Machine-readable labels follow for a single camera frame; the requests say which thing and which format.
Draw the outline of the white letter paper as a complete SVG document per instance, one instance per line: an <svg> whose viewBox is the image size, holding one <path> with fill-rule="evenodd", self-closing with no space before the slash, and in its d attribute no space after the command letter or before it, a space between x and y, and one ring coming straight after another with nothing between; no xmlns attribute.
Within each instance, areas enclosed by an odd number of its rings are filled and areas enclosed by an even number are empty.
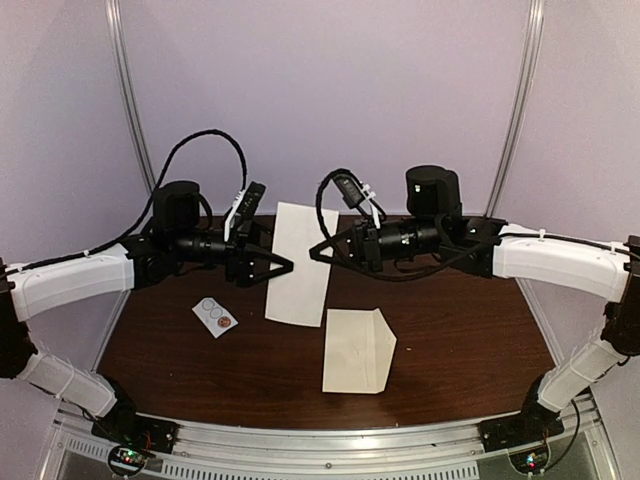
<svg viewBox="0 0 640 480"><path fill-rule="evenodd" d="M285 324L321 326L330 266L310 257L325 240L311 206L277 205L272 252L293 262L293 270L268 282L265 318Z"/></svg>

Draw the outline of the cream paper envelope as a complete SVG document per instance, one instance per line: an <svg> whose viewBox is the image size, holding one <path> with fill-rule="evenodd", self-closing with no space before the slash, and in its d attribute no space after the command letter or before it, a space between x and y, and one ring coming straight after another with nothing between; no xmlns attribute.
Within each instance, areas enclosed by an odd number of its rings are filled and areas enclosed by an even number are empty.
<svg viewBox="0 0 640 480"><path fill-rule="evenodd" d="M379 394L386 389L396 336L380 309L327 312L322 391Z"/></svg>

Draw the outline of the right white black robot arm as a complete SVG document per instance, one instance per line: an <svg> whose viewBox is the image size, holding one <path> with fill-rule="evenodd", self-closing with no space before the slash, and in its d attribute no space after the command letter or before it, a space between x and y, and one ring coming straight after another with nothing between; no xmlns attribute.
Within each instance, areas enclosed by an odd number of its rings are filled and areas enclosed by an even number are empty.
<svg viewBox="0 0 640 480"><path fill-rule="evenodd" d="M638 237L604 243L466 216L457 173L437 165L414 166L405 181L409 215L388 220L352 171L327 174L314 204L323 240L310 258L389 283L452 268L477 277L535 280L606 301L603 328L531 385L512 419L519 440L535 440L579 393L638 356Z"/></svg>

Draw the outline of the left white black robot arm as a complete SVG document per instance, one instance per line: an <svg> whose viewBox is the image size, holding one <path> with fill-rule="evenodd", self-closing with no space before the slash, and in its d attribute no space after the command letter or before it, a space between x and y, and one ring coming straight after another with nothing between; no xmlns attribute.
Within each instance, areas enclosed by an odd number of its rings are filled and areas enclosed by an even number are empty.
<svg viewBox="0 0 640 480"><path fill-rule="evenodd" d="M223 228L200 224L209 207L193 181L170 182L152 194L152 216L139 234L67 260L1 268L1 376L19 379L72 403L123 444L144 433L134 402L113 379L82 371L31 340L28 320L56 307L113 292L140 290L178 275L185 263L223 267L246 288L290 273L292 261L264 248L268 228L253 216L266 188L253 182L231 206Z"/></svg>

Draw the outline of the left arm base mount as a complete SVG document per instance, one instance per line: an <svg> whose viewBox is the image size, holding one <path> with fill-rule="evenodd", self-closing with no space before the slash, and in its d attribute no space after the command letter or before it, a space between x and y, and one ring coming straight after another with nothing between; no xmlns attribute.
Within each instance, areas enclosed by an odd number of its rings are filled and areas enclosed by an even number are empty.
<svg viewBox="0 0 640 480"><path fill-rule="evenodd" d="M106 464L113 474L121 478L159 466L158 455L171 454L177 440L178 424L169 420L136 415L130 424L131 429L125 433L106 419L89 413L84 413L83 417L91 422L94 436L113 443L107 453Z"/></svg>

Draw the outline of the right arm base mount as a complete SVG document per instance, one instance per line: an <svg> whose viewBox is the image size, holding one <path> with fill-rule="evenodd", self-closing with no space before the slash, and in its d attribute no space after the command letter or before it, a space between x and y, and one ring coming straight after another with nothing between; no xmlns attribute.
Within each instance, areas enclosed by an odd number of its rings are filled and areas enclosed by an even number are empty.
<svg viewBox="0 0 640 480"><path fill-rule="evenodd" d="M564 432L559 413L542 406L535 397L525 399L518 413L484 420L478 429L486 453L507 450L516 472L530 476L550 466L548 440Z"/></svg>

